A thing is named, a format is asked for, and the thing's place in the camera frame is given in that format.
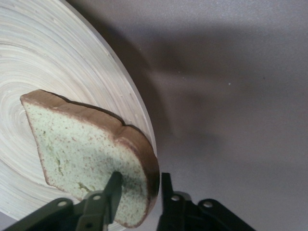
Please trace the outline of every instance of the gray table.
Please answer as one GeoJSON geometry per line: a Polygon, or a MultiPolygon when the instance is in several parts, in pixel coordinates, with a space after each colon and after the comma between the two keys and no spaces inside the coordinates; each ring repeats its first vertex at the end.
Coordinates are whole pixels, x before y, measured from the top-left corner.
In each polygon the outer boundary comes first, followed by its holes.
{"type": "MultiPolygon", "coordinates": [[[[258,231],[307,229],[307,1],[69,3],[135,81],[175,190],[258,231]]],[[[160,203],[135,230],[155,230],[160,203]]]]}

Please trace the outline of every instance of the round plate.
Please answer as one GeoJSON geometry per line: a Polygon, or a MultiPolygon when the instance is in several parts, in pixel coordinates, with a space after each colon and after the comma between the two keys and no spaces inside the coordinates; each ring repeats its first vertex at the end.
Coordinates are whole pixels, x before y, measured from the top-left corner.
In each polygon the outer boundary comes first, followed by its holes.
{"type": "Polygon", "coordinates": [[[129,74],[78,12],[59,0],[1,0],[0,211],[10,217],[21,219],[58,197],[76,202],[45,182],[19,100],[36,89],[117,114],[138,127],[156,153],[148,113],[129,74]]]}

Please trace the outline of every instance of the brown crust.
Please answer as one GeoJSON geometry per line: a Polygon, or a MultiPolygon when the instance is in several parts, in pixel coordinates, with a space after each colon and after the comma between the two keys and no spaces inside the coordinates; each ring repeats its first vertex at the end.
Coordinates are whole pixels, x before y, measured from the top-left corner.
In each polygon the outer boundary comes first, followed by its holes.
{"type": "MultiPolygon", "coordinates": [[[[22,95],[20,100],[22,104],[24,104],[24,102],[33,103],[56,112],[69,114],[70,116],[74,116],[82,121],[95,124],[96,126],[113,134],[115,142],[125,145],[129,149],[133,150],[134,154],[141,162],[143,171],[147,178],[148,200],[146,214],[144,214],[140,222],[134,226],[128,226],[120,221],[117,222],[127,228],[135,228],[139,226],[155,205],[159,189],[158,161],[153,152],[153,148],[145,135],[131,126],[124,126],[121,120],[111,116],[110,113],[106,113],[103,109],[100,110],[99,108],[93,108],[92,106],[87,106],[85,104],[76,104],[61,96],[56,96],[53,93],[43,90],[35,90],[28,94],[22,95]]],[[[43,167],[39,149],[38,154],[43,167]]],[[[45,180],[49,184],[44,167],[43,172],[45,180]]]]}

